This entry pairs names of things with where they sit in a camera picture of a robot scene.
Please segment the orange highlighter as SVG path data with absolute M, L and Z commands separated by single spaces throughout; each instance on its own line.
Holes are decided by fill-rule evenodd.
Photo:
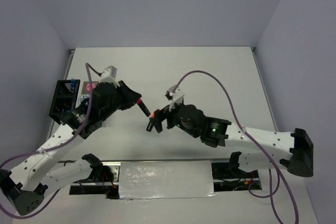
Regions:
M 151 132 L 154 128 L 154 119 L 155 119 L 155 113 L 152 113 L 152 115 L 149 117 L 149 122 L 146 127 L 146 131 Z

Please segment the pink highlighter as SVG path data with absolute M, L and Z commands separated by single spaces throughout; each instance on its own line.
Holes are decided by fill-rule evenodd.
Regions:
M 146 117 L 151 116 L 151 112 L 149 111 L 148 107 L 144 104 L 142 99 L 138 99 L 138 101 L 136 103 L 137 103 L 138 107 L 141 109 L 141 111 L 145 114 Z

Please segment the pink capped glitter jar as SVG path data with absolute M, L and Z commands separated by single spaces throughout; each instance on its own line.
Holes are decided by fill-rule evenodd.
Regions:
M 92 84 L 90 84 L 90 83 L 88 82 L 88 83 L 85 85 L 85 88 L 86 88 L 86 90 L 89 92 L 91 89 L 95 89 L 96 86 L 97 86 L 97 83 L 96 83 L 96 82 L 94 82 L 94 83 L 92 83 Z

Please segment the blue patterned round tin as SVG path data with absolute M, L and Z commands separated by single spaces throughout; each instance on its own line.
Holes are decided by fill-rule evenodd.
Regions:
M 81 94 L 77 100 L 78 105 L 81 105 L 85 99 L 90 98 L 89 94 Z

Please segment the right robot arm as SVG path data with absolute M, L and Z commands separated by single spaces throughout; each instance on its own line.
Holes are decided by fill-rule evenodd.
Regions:
M 228 171 L 233 177 L 275 166 L 295 176 L 313 176 L 313 142 L 303 129 L 275 132 L 239 127 L 228 120 L 205 116 L 194 105 L 180 104 L 154 111 L 146 130 L 161 133 L 163 121 L 168 129 L 178 127 L 209 147 L 237 149 L 229 157 Z

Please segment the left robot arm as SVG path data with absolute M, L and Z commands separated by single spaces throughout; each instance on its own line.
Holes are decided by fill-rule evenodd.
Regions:
M 74 147 L 80 145 L 117 110 L 136 105 L 142 95 L 123 81 L 99 82 L 79 106 L 67 111 L 57 131 L 36 151 L 22 154 L 16 167 L 1 169 L 1 192 L 17 211 L 16 219 L 31 218 L 44 210 L 41 203 L 48 195 L 55 196 L 63 187 L 82 179 L 92 182 L 104 177 L 113 179 L 113 172 L 95 155 L 85 154 L 61 167 L 53 167 Z

